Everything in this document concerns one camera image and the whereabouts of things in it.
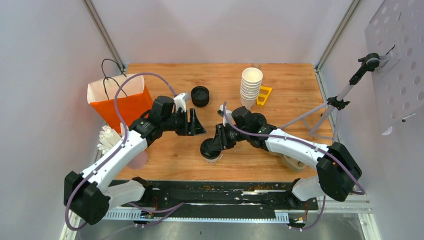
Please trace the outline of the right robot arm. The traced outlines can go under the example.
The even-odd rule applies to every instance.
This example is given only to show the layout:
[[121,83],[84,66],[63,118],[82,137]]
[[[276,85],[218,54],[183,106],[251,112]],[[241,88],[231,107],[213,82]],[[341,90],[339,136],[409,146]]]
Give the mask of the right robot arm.
[[233,111],[222,104],[218,109],[222,123],[216,125],[215,136],[204,142],[204,158],[216,159],[223,150],[246,141],[252,147],[269,153],[284,155],[316,170],[317,175],[292,182],[285,195],[286,204],[298,209],[305,201],[321,196],[343,202],[351,193],[364,195],[358,180],[362,170],[348,149],[340,142],[331,145],[295,137],[268,124],[260,113],[252,113],[241,106]]

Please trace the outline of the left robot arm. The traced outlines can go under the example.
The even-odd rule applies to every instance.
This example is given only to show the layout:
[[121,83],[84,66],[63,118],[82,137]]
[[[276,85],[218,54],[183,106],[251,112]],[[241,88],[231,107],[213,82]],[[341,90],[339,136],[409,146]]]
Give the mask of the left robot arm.
[[153,201],[153,186],[146,180],[134,177],[119,185],[110,184],[163,132],[175,132],[178,136],[198,136],[206,132],[195,109],[186,107],[189,97],[187,92],[174,98],[157,97],[151,109],[133,121],[110,151],[81,173],[71,171],[67,174],[64,178],[65,211],[72,211],[87,224],[94,225],[115,207],[131,202],[149,206]]

